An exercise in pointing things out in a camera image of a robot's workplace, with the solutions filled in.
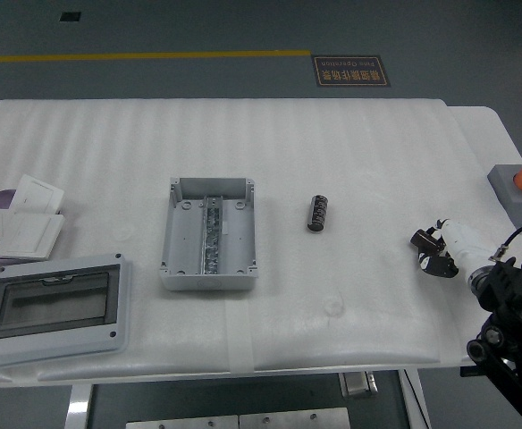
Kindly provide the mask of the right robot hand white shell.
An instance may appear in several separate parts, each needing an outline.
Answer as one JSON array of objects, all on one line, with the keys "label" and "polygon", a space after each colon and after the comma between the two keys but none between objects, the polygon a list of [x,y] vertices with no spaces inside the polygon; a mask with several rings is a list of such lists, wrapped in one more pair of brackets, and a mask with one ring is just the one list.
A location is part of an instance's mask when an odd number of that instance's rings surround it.
[{"label": "right robot hand white shell", "polygon": [[439,220],[427,230],[417,230],[410,239],[417,248],[417,260],[424,273],[467,283],[490,272],[495,263],[494,244],[474,228],[450,219]]}]

